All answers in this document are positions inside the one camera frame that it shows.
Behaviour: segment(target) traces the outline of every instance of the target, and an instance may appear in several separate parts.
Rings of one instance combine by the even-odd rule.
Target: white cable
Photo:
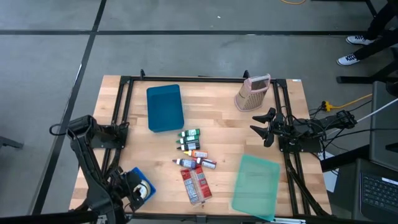
[[[396,101],[398,101],[398,98],[396,98],[396,99],[394,99],[393,101],[391,101],[390,103],[388,103],[388,104],[386,104],[386,105],[380,107],[379,109],[373,111],[372,113],[366,115],[365,117],[363,117],[363,118],[357,120],[356,122],[359,123],[360,121],[363,121],[364,119],[366,119],[366,118],[368,118],[368,117],[371,117],[371,116],[375,115],[376,113],[380,112],[381,110],[383,110],[384,108],[390,106],[391,104],[395,103]],[[331,133],[327,134],[326,136],[329,136],[330,134],[333,134],[333,133],[335,133],[335,132],[337,132],[337,131],[339,131],[339,130],[340,130],[340,129],[336,129],[336,130],[332,131]]]

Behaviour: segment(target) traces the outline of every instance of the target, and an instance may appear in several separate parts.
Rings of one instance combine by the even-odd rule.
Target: green paint bottle
[[[181,136],[181,137],[197,136],[197,135],[200,135],[199,129],[186,130],[186,131],[183,131],[178,134],[178,136]]]
[[[199,142],[199,136],[187,136],[184,138],[180,138],[180,140],[177,140],[176,142],[179,144],[188,144],[188,143]]]

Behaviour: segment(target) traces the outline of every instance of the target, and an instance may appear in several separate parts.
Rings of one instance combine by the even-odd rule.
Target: wooden table
[[[103,78],[93,115],[98,124],[111,122],[119,80],[120,76],[114,75],[105,75]],[[148,129],[146,90],[149,87],[174,83],[180,85],[184,129],[200,128],[201,150],[208,151],[209,159],[217,161],[215,170],[203,169],[213,197],[199,207],[191,206],[179,172],[181,167],[172,162],[172,159],[176,158],[188,159],[176,150],[178,145],[175,141],[178,139],[177,133],[181,130],[153,133]],[[308,118],[301,81],[287,80],[287,84],[293,114],[298,118]],[[233,100],[241,86],[242,83],[134,82],[128,116],[129,136],[119,165],[125,171],[134,167],[140,168],[157,190],[136,213],[247,215],[231,208],[239,162],[245,153],[280,165],[276,216],[292,215],[284,158],[279,151],[278,143],[275,141],[272,147],[265,148],[262,139],[249,128],[251,124],[261,125],[252,120],[252,116],[265,114],[270,107],[275,107],[273,89],[271,87],[268,90],[262,108],[243,113],[237,110]],[[95,149],[95,154],[101,166],[104,149]],[[309,153],[300,155],[306,186],[323,209],[330,213],[319,160]],[[79,170],[70,208],[76,208],[84,201],[87,188],[83,173]],[[303,213],[301,194],[297,186],[295,192],[299,212]]]

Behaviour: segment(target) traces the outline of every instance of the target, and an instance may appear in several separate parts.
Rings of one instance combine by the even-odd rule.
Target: white sneaker
[[[347,56],[337,59],[336,62],[338,65],[347,66],[347,65],[353,65],[357,62],[360,62],[360,60],[356,59],[354,54],[349,54]]]
[[[346,38],[346,41],[354,45],[369,45],[374,42],[374,40],[365,39],[362,35],[349,36]]]

